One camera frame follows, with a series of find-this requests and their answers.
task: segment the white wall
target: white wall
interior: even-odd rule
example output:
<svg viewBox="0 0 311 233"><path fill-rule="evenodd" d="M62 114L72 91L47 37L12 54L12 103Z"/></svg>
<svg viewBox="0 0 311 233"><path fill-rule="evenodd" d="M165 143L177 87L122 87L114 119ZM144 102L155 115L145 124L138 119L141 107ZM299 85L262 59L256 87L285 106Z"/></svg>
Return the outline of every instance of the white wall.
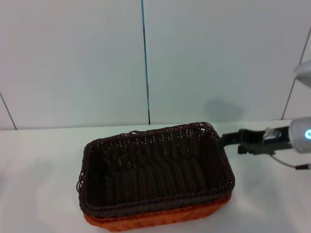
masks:
<svg viewBox="0 0 311 233"><path fill-rule="evenodd" d="M306 46L306 50L302 62L311 59L311 42L310 38ZM294 83L291 97L289 99L285 119L295 119L299 117L311 116L311 89L299 81Z"/></svg>
<svg viewBox="0 0 311 233"><path fill-rule="evenodd" d="M310 9L310 0L144 0L151 123L281 119Z"/></svg>
<svg viewBox="0 0 311 233"><path fill-rule="evenodd" d="M13 122L0 98L0 130L14 130Z"/></svg>
<svg viewBox="0 0 311 233"><path fill-rule="evenodd" d="M148 124L140 0L0 5L0 91L18 129Z"/></svg>

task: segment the white table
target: white table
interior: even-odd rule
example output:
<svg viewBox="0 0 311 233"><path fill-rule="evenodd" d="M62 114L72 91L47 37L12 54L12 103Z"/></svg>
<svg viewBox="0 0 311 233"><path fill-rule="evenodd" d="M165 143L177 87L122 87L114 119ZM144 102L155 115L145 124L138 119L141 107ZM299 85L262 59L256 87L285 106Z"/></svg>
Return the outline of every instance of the white table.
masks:
<svg viewBox="0 0 311 233"><path fill-rule="evenodd" d="M262 130L289 121L213 124L219 134L241 128ZM84 146L97 138L166 125L0 132L1 233L101 233L89 225L75 189ZM213 215L136 232L309 233L311 171L285 167L268 155L238 155L227 147L236 177L231 201ZM310 163L293 150L276 156L291 164Z"/></svg>

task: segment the woven texture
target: woven texture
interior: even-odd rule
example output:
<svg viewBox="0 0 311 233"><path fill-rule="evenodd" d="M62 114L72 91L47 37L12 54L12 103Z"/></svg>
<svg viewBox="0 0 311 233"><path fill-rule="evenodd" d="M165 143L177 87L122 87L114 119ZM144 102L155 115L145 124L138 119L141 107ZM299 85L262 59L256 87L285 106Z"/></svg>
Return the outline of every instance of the woven texture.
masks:
<svg viewBox="0 0 311 233"><path fill-rule="evenodd" d="M121 217L228 196L234 175L219 136L193 123L97 139L85 147L77 183L88 216Z"/></svg>
<svg viewBox="0 0 311 233"><path fill-rule="evenodd" d="M207 217L225 205L230 198L231 195L206 204L126 217L95 218L84 214L84 218L91 225L108 229L111 232L120 232Z"/></svg>

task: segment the brown wicker basket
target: brown wicker basket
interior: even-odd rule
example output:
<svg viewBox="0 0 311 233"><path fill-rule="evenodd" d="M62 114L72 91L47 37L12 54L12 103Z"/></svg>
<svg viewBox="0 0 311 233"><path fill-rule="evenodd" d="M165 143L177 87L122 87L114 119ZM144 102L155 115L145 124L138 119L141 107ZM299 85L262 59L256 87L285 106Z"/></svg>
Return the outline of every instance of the brown wicker basket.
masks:
<svg viewBox="0 0 311 233"><path fill-rule="evenodd" d="M90 142L77 183L82 211L121 217L229 196L235 180L218 140L213 127L201 122Z"/></svg>

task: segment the cable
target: cable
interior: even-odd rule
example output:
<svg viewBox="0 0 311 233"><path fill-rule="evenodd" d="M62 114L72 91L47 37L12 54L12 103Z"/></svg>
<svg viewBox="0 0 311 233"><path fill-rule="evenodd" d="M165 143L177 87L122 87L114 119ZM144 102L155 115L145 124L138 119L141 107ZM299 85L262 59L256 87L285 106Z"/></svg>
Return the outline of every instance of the cable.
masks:
<svg viewBox="0 0 311 233"><path fill-rule="evenodd" d="M285 166L288 166L288 167L291 167L291 168L295 168L296 170L309 170L311 168L311 164L302 164L302 165L291 165L291 164L287 164L279 159L277 159L276 157L274 157L273 155L270 155L271 158L273 158L275 161L285 165Z"/></svg>

